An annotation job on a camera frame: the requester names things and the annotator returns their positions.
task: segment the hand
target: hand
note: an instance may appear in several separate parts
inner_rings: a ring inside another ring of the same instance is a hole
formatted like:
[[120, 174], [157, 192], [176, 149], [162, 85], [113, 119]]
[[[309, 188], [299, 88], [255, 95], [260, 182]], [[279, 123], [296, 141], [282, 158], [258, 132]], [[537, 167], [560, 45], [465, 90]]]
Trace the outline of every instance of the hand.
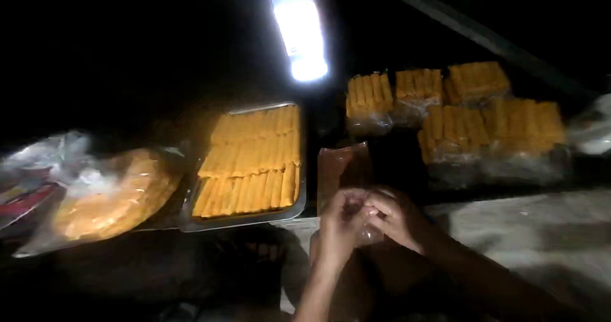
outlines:
[[339, 270], [346, 265], [361, 228], [378, 211], [364, 208], [367, 192], [364, 189], [343, 189], [338, 191], [320, 219], [320, 262]]
[[376, 214], [369, 224], [395, 242], [424, 255], [422, 240], [432, 237], [437, 230], [422, 216], [411, 200], [400, 193], [378, 189], [369, 193], [365, 206], [375, 208], [385, 216]]

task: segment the bright light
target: bright light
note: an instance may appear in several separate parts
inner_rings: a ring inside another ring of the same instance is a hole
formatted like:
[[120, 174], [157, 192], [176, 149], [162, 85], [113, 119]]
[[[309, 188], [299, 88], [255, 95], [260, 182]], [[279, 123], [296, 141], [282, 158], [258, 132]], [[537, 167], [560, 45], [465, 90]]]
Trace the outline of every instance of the bright light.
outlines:
[[327, 73], [323, 56], [323, 35], [318, 11], [312, 0], [281, 2], [274, 8], [293, 77], [311, 81]]
[[323, 57], [304, 57], [291, 64], [291, 71], [298, 81], [312, 81], [324, 76], [328, 68]]

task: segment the plastic wrapping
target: plastic wrapping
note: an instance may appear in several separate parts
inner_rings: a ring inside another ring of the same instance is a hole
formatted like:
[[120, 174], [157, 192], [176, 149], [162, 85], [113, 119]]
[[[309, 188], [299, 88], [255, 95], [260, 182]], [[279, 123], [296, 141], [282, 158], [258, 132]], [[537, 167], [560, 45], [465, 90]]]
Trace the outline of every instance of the plastic wrapping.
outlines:
[[491, 139], [482, 161], [488, 183], [549, 185], [565, 177], [569, 152], [555, 102], [496, 98], [482, 114]]
[[481, 181], [479, 161], [490, 140], [478, 110], [429, 106], [418, 143], [432, 188], [465, 189]]
[[393, 126], [389, 111], [393, 108], [388, 75], [373, 73], [348, 81], [346, 125], [354, 136], [381, 136]]
[[570, 121], [567, 139], [581, 153], [611, 155], [611, 94]]
[[0, 230], [34, 209], [46, 208], [59, 187], [68, 186], [93, 159], [90, 138], [80, 132], [44, 138], [8, 156], [0, 164]]
[[417, 69], [395, 73], [397, 101], [391, 112], [394, 125], [419, 128], [431, 105], [441, 105], [441, 70]]
[[[366, 142], [341, 149], [322, 148], [318, 153], [317, 213], [321, 216], [338, 189], [348, 187], [367, 188], [373, 184], [373, 167]], [[360, 206], [345, 207], [344, 216], [349, 219], [359, 212]], [[360, 245], [373, 244], [384, 235], [373, 227], [365, 226]]]
[[446, 104], [478, 107], [491, 98], [504, 98], [511, 84], [498, 62], [474, 62], [449, 67], [444, 80]]
[[105, 240], [155, 214], [183, 174], [180, 152], [136, 149], [81, 170], [32, 239], [13, 256]]

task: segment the dark background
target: dark background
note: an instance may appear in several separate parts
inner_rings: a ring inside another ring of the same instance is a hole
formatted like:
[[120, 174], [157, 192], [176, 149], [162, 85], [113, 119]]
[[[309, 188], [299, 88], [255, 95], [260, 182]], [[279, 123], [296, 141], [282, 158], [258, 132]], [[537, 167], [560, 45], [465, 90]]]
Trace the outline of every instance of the dark background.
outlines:
[[[147, 135], [214, 101], [287, 94], [317, 105], [357, 73], [496, 58], [399, 0], [317, 0], [330, 75], [305, 85], [290, 77], [269, 0], [3, 1], [2, 151], [70, 128]], [[442, 1], [584, 86], [606, 84], [611, 0]], [[575, 113], [570, 97], [504, 65], [517, 95]]]

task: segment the tray of spring rolls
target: tray of spring rolls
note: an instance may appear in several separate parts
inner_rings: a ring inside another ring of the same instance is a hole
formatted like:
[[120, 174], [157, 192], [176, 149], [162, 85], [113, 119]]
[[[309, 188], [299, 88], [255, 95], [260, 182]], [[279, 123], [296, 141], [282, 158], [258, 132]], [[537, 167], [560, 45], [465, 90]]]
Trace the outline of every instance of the tray of spring rolls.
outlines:
[[223, 114], [183, 204], [180, 230], [291, 219], [306, 206], [301, 109], [280, 102]]

